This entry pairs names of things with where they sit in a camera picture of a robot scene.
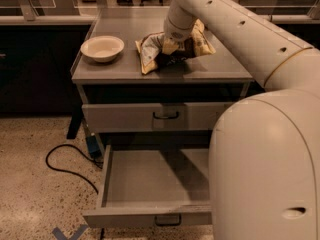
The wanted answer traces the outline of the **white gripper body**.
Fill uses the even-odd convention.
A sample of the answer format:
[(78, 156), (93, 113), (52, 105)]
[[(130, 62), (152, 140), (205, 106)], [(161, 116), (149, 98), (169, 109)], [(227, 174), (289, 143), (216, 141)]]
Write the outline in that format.
[(196, 19), (197, 16), (188, 3), (172, 0), (164, 20), (164, 33), (174, 41), (183, 42), (189, 38)]

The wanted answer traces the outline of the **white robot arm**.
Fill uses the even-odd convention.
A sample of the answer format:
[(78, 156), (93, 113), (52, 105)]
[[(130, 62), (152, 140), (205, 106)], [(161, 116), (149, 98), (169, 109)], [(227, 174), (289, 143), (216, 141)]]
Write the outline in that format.
[(232, 0), (172, 0), (165, 33), (182, 41), (196, 20), (264, 89), (212, 131), (214, 240), (319, 240), (318, 49)]

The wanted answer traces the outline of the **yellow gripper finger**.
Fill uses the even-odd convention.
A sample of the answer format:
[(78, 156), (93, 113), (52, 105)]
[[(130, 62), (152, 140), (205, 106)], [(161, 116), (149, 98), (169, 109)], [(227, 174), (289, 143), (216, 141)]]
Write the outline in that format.
[(162, 53), (171, 55), (179, 48), (179, 43), (170, 38), (165, 38), (162, 45)]

